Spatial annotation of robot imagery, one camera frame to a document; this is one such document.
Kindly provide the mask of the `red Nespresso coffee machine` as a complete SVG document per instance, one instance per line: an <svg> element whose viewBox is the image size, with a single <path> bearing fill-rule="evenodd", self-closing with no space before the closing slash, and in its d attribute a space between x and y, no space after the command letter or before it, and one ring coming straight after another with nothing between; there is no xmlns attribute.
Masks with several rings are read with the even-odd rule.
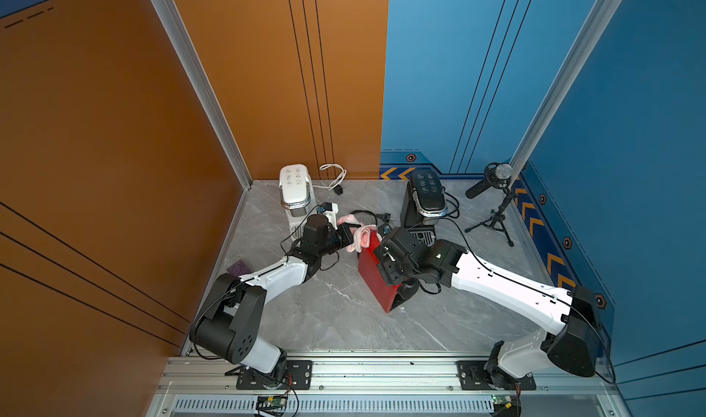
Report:
<svg viewBox="0 0 706 417"><path fill-rule="evenodd" d="M406 280L401 284L388 286L378 269L379 260L374 254L374 249L379 245L377 234L371 235L370 246L359 253L358 272L384 312L390 313L414 297L419 291L419 284Z"/></svg>

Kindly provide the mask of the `pink striped towel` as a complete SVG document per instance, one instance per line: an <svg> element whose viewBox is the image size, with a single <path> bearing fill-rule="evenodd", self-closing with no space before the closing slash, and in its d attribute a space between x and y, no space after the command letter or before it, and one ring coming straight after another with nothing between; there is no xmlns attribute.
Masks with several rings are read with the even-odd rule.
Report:
<svg viewBox="0 0 706 417"><path fill-rule="evenodd" d="M364 224L360 222L354 215L349 214L338 219L338 226L347 223L351 225L351 233L353 235L353 243L346 247L348 253L361 253L364 249L371 247L371 240L375 238L380 242L382 236L378 233L378 228L373 224Z"/></svg>

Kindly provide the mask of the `white coffee machine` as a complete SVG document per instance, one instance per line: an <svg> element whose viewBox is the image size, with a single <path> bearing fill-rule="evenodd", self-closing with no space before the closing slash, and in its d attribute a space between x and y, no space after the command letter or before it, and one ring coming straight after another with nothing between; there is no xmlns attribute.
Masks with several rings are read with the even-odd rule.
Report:
<svg viewBox="0 0 706 417"><path fill-rule="evenodd" d="M302 236L306 219L319 211L307 167L299 163L284 166L279 173L279 193L290 233L297 240Z"/></svg>

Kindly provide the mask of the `black coffee machine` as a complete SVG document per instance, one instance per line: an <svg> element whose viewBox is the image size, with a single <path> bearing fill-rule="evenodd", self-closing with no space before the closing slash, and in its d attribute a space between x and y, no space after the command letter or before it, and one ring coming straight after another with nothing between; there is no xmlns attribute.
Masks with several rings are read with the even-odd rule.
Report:
<svg viewBox="0 0 706 417"><path fill-rule="evenodd" d="M444 187L433 170L415 169L408 176L401 226L416 239L432 246L437 235L435 226L448 214Z"/></svg>

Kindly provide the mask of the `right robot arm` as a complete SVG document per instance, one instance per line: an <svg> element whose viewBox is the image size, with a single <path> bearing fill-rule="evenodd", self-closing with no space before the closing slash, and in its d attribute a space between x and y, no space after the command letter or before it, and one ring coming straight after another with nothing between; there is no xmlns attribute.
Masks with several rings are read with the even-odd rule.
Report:
<svg viewBox="0 0 706 417"><path fill-rule="evenodd" d="M427 246L395 228L373 249L385 283L423 281L489 299L538 325L511 342L496 343L481 371L492 389L514 391L520 382L551 367L581 378L597 373L603 350L596 296L584 286L547 286L516 275L465 247L436 240Z"/></svg>

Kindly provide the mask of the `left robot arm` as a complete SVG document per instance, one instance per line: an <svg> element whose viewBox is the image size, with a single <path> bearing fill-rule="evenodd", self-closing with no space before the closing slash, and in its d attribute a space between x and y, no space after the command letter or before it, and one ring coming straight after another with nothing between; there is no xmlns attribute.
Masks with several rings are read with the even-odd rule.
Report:
<svg viewBox="0 0 706 417"><path fill-rule="evenodd" d="M354 243L360 223L332 224L321 214L309 216L303 235L283 258L252 274L223 274L214 281L202 308L189 328L189 341L213 358L244 367L266 388L288 386L287 353L259 336L265 306L295 286L311 279L325 256Z"/></svg>

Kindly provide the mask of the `purple square card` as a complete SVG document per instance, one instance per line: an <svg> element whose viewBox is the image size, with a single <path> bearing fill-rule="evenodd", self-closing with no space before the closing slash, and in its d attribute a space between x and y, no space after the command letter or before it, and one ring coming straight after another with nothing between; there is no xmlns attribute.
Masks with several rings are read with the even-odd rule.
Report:
<svg viewBox="0 0 706 417"><path fill-rule="evenodd" d="M242 275L251 274L252 270L244 261L238 260L234 264L231 264L226 269L226 272L233 277L242 277Z"/></svg>

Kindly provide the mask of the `black microphone on tripod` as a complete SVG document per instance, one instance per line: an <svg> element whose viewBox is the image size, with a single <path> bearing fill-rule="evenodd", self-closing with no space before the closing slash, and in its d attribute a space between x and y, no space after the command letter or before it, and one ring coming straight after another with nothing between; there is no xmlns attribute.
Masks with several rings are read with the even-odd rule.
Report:
<svg viewBox="0 0 706 417"><path fill-rule="evenodd" d="M465 233L484 227L502 233L507 245L515 246L506 226L506 210L516 199L512 191L512 174L513 168L509 163L489 163L485 167L483 178L465 192L465 197L469 200L487 192L492 192L494 196L502 196L502 201L490 211L490 215L485 220L466 228Z"/></svg>

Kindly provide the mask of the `left green circuit board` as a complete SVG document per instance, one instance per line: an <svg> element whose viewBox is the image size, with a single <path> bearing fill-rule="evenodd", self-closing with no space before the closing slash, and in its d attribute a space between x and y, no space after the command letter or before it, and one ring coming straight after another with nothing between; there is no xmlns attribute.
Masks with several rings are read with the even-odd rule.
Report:
<svg viewBox="0 0 706 417"><path fill-rule="evenodd" d="M257 396L254 415L259 417L283 417L288 410L288 395Z"/></svg>

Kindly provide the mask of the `green circuit board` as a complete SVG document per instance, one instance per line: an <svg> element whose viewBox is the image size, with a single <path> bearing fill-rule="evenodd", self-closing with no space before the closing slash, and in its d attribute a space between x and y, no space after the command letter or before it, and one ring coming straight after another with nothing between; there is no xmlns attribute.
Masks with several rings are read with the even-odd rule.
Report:
<svg viewBox="0 0 706 417"><path fill-rule="evenodd" d="M259 417L283 417L288 410L288 395L257 396L254 415Z"/></svg>
<svg viewBox="0 0 706 417"><path fill-rule="evenodd" d="M522 414L521 400L517 395L494 397L494 411L491 417L520 417Z"/></svg>

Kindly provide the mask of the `right green circuit board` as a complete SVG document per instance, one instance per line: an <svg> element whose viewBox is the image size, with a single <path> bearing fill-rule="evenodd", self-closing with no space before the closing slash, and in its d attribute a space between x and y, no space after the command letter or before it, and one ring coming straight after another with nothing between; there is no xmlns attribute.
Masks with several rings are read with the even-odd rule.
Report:
<svg viewBox="0 0 706 417"><path fill-rule="evenodd" d="M491 417L520 417L522 414L521 400L517 395L494 397L494 411Z"/></svg>

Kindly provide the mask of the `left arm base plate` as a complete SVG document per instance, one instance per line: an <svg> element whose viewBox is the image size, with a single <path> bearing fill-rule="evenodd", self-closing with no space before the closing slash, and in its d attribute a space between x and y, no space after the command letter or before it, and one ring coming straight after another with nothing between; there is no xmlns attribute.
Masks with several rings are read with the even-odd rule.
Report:
<svg viewBox="0 0 706 417"><path fill-rule="evenodd" d="M265 391L266 389L290 389L308 391L311 387L314 363L312 360L287 360L279 363L270 373L252 367L240 369L235 387L239 391Z"/></svg>

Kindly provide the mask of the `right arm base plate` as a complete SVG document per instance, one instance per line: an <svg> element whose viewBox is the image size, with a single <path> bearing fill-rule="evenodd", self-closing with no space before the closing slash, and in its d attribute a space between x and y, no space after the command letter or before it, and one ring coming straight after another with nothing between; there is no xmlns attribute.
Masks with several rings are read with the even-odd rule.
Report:
<svg viewBox="0 0 706 417"><path fill-rule="evenodd" d="M500 369L486 368L485 360L461 360L456 363L457 375L464 391L536 391L531 374L512 378Z"/></svg>

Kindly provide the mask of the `aluminium front rail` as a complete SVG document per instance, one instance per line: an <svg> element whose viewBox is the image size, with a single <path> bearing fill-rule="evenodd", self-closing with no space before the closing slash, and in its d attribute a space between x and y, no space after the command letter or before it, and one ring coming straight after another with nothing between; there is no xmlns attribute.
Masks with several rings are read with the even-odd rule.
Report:
<svg viewBox="0 0 706 417"><path fill-rule="evenodd" d="M239 391L240 369L222 361L175 357L167 362L149 416L255 416L257 396L288 395L284 416L490 416L494 397L517 395L521 416L628 416L618 389L598 378L552 368L532 374L536 391L464 391L456 363L468 353L294 352L312 360L308 391Z"/></svg>

